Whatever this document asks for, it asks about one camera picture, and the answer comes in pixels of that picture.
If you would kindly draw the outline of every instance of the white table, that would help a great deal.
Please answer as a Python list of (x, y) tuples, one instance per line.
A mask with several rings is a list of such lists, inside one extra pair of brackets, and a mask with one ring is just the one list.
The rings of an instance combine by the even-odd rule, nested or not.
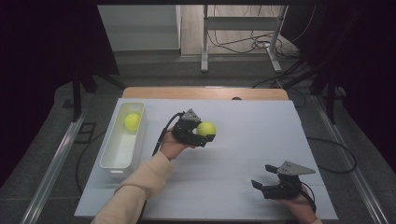
[[(187, 149), (174, 160), (165, 190), (148, 200), (144, 219), (279, 220), (291, 217), (278, 202), (266, 200), (251, 179), (276, 185), (265, 164), (292, 161), (315, 169), (301, 180), (315, 193), (317, 215), (337, 219), (292, 101), (121, 99), (146, 105), (148, 127), (141, 160), (150, 158), (162, 128), (177, 112), (192, 108), (218, 128), (214, 142)], [(99, 165), (98, 153), (75, 216), (94, 217), (112, 196), (119, 179)]]

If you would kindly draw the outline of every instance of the beige sleeve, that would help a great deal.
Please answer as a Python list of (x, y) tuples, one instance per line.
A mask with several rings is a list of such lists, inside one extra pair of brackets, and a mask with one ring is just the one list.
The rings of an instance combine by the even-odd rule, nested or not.
[(314, 221), (312, 224), (323, 224), (320, 219), (317, 219), (316, 221)]
[(99, 211), (92, 224), (136, 223), (146, 199), (161, 192), (174, 168), (161, 151), (158, 151), (120, 183), (113, 197)]

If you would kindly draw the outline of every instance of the human hand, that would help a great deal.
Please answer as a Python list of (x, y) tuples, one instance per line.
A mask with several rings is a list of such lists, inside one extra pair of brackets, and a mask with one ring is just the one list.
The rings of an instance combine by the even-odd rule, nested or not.
[(173, 128), (166, 131), (160, 148), (160, 151), (166, 158), (168, 158), (169, 161), (175, 159), (187, 147), (193, 147), (178, 142), (172, 135), (172, 130)]
[(313, 223), (318, 219), (309, 201), (302, 194), (293, 199), (278, 199), (277, 201), (285, 204), (301, 224)]

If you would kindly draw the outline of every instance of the white plastic container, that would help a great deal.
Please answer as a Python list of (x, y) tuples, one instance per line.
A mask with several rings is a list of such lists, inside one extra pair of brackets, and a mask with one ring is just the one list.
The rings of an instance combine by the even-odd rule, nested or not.
[[(138, 167), (147, 128), (145, 105), (125, 101), (119, 99), (117, 102), (102, 144), (105, 150), (100, 160), (100, 166), (116, 178), (125, 178)], [(129, 131), (124, 125), (125, 118), (132, 113), (140, 116), (135, 132)]]

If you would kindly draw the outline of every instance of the tennis ball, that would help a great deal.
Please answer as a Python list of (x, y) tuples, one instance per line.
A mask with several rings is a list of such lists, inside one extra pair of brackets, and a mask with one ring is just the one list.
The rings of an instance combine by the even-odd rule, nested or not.
[(216, 126), (209, 121), (201, 122), (197, 127), (197, 134), (204, 137), (208, 134), (216, 134)]
[(138, 114), (129, 114), (124, 121), (125, 128), (131, 132), (135, 132), (139, 126), (140, 116)]

